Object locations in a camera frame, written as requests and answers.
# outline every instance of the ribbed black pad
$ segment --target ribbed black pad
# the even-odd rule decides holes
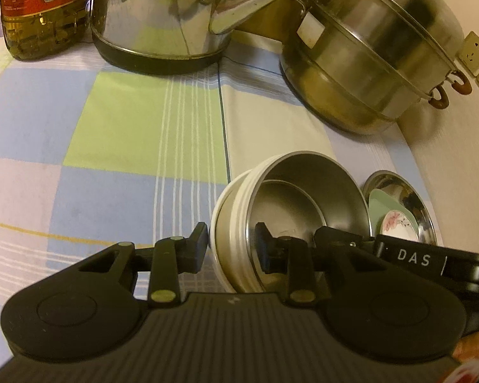
[[[317,313],[275,294],[190,294],[152,311],[123,346],[71,364],[14,357],[0,383],[436,383],[457,363],[380,363],[349,350]]]

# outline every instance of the green square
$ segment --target green square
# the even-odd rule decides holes
[[[184,79],[100,72],[64,165],[227,184],[218,89]]]

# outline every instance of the metal bowl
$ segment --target metal bowl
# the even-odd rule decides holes
[[[437,245],[430,214],[419,194],[408,181],[394,172],[381,170],[373,173],[364,184],[362,193],[367,202],[369,202],[369,195],[375,188],[384,191],[414,215],[419,227],[417,232],[419,242]]]
[[[254,228],[264,222],[274,237],[313,244],[321,226],[371,235],[367,204],[348,172],[315,152],[294,152],[264,161],[234,180],[213,212],[211,247],[226,289],[282,291],[285,275],[265,274],[255,249]]]

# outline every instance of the table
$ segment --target table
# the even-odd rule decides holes
[[[357,137],[324,124],[284,82],[280,49],[235,32],[220,64],[153,77],[109,65],[91,43],[32,63],[0,43],[0,309],[113,243],[147,247],[209,224],[231,179],[295,150],[337,160],[359,185],[380,169],[399,173],[437,227],[397,125]],[[139,278],[137,297],[147,280]],[[202,271],[180,282],[183,292],[223,290],[210,251]],[[9,356],[0,331],[0,365]]]

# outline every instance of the silver rivet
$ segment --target silver rivet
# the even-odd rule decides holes
[[[166,303],[172,302],[176,298],[176,293],[169,289],[159,289],[151,293],[151,299],[154,302]]]
[[[382,255],[382,253],[384,251],[384,248],[385,248],[385,244],[383,242],[380,242],[378,244],[378,251],[376,252],[376,257],[377,258],[379,258]]]
[[[297,289],[289,295],[289,298],[291,298],[295,302],[312,302],[316,299],[316,294],[313,293],[309,289]]]

